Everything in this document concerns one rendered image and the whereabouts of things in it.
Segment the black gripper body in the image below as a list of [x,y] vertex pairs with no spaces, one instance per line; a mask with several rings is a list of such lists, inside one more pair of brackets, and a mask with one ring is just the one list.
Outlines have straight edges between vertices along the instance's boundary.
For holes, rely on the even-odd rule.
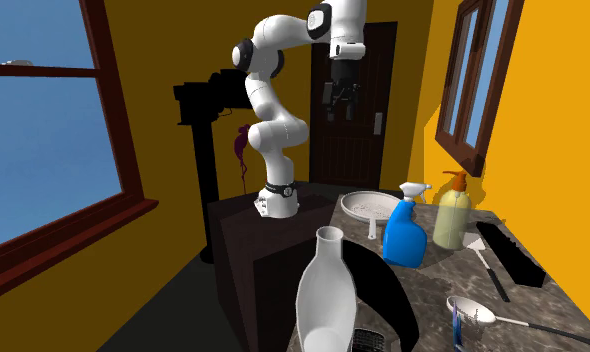
[[358,60],[333,60],[331,63],[331,99],[355,101],[359,90]]

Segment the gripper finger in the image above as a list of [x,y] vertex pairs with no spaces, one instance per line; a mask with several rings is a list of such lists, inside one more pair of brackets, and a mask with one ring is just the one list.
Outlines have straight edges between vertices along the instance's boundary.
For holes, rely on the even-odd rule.
[[347,88],[344,94],[344,101],[346,104],[346,120],[352,121],[355,116],[356,106],[359,97],[359,87],[352,86]]
[[334,114],[334,83],[332,81],[325,82],[323,87],[322,105],[326,109],[327,121],[333,122]]

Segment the dark brown door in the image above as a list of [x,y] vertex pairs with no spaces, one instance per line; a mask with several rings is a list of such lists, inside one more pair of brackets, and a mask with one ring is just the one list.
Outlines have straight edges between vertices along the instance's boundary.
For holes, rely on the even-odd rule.
[[367,23],[366,54],[360,61],[358,102],[351,115],[340,102],[329,117],[322,105],[331,80],[327,44],[311,50],[310,167],[314,183],[377,189],[391,91],[397,24]]

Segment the purple plant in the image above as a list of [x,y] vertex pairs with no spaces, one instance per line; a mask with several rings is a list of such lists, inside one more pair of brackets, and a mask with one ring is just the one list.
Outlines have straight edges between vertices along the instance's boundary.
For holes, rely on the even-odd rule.
[[249,124],[245,124],[238,128],[238,136],[234,140],[234,152],[235,156],[239,160],[240,168],[241,168],[241,180],[243,183],[243,192],[247,193],[246,191],[246,182],[245,182],[245,174],[247,172],[247,166],[244,162],[244,149],[248,144],[248,131],[250,129]]

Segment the small brown framed window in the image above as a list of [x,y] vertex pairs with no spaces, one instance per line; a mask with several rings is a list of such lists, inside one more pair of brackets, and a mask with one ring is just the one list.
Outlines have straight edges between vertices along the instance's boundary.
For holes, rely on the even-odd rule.
[[524,2],[458,6],[435,139],[473,177],[483,173]]

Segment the blue spray bottle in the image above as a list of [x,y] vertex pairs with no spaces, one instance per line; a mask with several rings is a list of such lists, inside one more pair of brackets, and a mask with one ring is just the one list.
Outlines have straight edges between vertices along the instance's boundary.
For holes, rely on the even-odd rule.
[[413,219],[414,198],[431,189],[430,184],[405,182],[400,185],[403,199],[393,210],[383,238],[383,260],[390,265],[418,268],[424,258],[427,234]]

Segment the yellow soap dispenser orange pump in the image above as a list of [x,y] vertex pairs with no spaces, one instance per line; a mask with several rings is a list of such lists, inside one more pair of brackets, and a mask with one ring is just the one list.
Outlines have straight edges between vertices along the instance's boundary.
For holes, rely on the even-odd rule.
[[471,200],[466,193],[467,173],[448,171],[448,174],[453,174],[455,178],[451,189],[440,199],[433,242],[441,248],[459,250],[463,247]]

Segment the dark robot stand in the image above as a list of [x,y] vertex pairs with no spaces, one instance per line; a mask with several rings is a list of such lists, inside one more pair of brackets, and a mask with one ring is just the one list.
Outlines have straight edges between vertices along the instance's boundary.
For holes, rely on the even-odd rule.
[[298,283],[337,198],[304,184],[297,214],[285,219],[260,216],[254,194],[208,205],[218,299],[244,352],[287,351]]

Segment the white vase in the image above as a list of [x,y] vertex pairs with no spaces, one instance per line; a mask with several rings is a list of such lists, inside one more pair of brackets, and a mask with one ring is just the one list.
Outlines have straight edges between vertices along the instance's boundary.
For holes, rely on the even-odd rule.
[[350,352],[357,314],[356,291],[343,257],[343,231],[323,226],[296,296],[302,352]]

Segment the black grid object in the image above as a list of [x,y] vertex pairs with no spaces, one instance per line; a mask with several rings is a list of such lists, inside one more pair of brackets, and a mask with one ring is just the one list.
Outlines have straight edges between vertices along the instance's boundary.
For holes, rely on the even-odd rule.
[[385,352],[385,337],[380,332],[365,328],[355,328],[351,342],[351,352]]

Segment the small blue object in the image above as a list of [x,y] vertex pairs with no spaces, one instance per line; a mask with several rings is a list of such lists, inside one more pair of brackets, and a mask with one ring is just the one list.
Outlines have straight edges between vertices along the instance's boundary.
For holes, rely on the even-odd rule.
[[462,343],[461,333],[461,314],[457,308],[456,303],[453,303],[453,344],[454,352],[465,352]]

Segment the large red-brown framed window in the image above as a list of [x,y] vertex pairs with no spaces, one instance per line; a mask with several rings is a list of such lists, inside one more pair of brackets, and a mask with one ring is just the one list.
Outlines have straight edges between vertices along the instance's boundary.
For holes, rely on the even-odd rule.
[[155,207],[104,0],[0,0],[0,296]]

